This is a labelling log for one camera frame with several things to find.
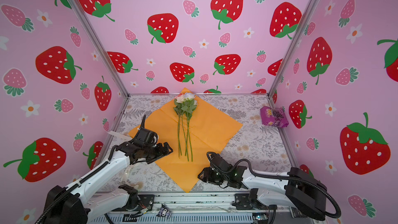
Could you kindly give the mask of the orange wrapping paper sheet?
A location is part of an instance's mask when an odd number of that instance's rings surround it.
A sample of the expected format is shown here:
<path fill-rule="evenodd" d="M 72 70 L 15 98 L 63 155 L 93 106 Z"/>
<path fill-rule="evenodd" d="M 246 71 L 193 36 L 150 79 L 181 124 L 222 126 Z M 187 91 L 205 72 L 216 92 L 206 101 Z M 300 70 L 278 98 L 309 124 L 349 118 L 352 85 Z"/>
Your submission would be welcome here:
<path fill-rule="evenodd" d="M 133 178 L 142 182 L 143 191 L 191 192 L 198 183 L 198 174 L 209 167 L 206 153 L 220 153 L 227 143 L 242 128 L 242 124 L 207 103 L 199 96 L 196 110 L 191 119 L 191 144 L 193 161 L 187 161 L 182 143 L 182 156 L 178 155 L 178 117 L 174 111 L 177 93 L 157 95 L 136 95 L 130 98 L 133 108 L 148 107 L 145 127 L 159 135 L 159 142 L 167 142 L 173 153 L 152 163 L 136 164 Z"/>

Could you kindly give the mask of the pale pink fake rose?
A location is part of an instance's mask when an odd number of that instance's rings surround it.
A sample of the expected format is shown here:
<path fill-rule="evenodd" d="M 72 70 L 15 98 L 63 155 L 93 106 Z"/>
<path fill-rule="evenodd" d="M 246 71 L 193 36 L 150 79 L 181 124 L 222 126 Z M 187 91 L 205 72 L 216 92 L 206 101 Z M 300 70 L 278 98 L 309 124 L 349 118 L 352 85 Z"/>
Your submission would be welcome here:
<path fill-rule="evenodd" d="M 183 93 L 179 94 L 178 96 L 176 96 L 174 98 L 174 111 L 177 114 L 178 117 L 178 125 L 177 125 L 177 138 L 178 138 L 178 155 L 181 156 L 182 155 L 182 151 L 181 151 L 181 144 L 180 144 L 180 121 L 181 121 L 181 114 L 182 114 L 182 110 L 181 110 L 181 106 L 182 106 L 182 101 L 184 99 Z"/>

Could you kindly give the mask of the white blue fake rose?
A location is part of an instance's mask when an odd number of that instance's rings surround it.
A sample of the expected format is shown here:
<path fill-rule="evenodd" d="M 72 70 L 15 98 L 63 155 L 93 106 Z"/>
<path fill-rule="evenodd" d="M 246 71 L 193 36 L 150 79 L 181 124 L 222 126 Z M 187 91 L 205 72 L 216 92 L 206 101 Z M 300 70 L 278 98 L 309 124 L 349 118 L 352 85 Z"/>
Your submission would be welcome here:
<path fill-rule="evenodd" d="M 193 161 L 193 150 L 192 150 L 192 144 L 191 144 L 191 137 L 190 137 L 190 145 L 189 145 L 189 156 L 190 156 L 190 161 Z"/>

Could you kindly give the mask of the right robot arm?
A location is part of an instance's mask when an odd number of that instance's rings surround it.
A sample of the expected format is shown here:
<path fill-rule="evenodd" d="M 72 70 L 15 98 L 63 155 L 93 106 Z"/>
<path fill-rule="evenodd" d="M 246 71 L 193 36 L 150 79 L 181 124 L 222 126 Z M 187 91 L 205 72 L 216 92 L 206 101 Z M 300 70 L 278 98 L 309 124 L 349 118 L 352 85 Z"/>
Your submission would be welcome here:
<path fill-rule="evenodd" d="M 235 189 L 247 189 L 248 196 L 236 197 L 233 202 L 239 210 L 270 209 L 279 206 L 293 207 L 306 217 L 324 221 L 326 217 L 338 219 L 342 211 L 327 187 L 301 169 L 292 167 L 289 172 L 271 173 L 254 170 L 248 159 L 235 164 L 224 160 L 220 154 L 206 154 L 210 166 L 204 168 L 198 179 L 204 183 Z"/>

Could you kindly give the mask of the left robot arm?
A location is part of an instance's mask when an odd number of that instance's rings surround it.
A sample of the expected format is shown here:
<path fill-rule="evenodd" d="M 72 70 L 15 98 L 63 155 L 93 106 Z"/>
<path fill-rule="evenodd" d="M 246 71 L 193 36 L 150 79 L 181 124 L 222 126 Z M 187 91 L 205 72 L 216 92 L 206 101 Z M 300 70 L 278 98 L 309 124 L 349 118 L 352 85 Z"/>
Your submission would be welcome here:
<path fill-rule="evenodd" d="M 65 187 L 52 188 L 47 195 L 45 209 L 36 223 L 87 224 L 115 209 L 146 209 L 138 191 L 127 184 L 100 197 L 94 196 L 113 176 L 127 167 L 140 163 L 151 164 L 173 152 L 167 142 L 159 143 L 159 136 L 145 128 L 145 120 L 142 119 L 134 137 L 113 146 L 108 158 L 86 175 Z"/>

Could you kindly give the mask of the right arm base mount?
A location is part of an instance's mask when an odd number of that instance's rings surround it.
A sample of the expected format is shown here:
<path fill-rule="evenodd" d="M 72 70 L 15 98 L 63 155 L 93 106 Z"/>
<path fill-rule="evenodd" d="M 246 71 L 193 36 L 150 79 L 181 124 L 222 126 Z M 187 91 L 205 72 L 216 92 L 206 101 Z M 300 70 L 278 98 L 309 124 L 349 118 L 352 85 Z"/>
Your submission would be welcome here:
<path fill-rule="evenodd" d="M 257 198 L 258 188 L 251 189 L 249 193 L 234 195 L 232 206 L 237 210 L 277 210 L 277 205 L 264 205 Z"/>

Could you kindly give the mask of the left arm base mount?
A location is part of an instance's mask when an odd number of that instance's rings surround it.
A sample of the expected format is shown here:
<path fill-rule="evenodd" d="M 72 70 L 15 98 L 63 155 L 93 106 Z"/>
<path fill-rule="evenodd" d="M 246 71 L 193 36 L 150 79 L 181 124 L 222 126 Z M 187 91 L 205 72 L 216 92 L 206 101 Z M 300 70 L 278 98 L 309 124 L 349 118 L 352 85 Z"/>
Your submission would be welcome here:
<path fill-rule="evenodd" d="M 119 189 L 128 193 L 128 199 L 124 211 L 142 211 L 143 209 L 152 210 L 155 195 L 139 194 L 138 190 L 129 185 L 121 185 Z"/>

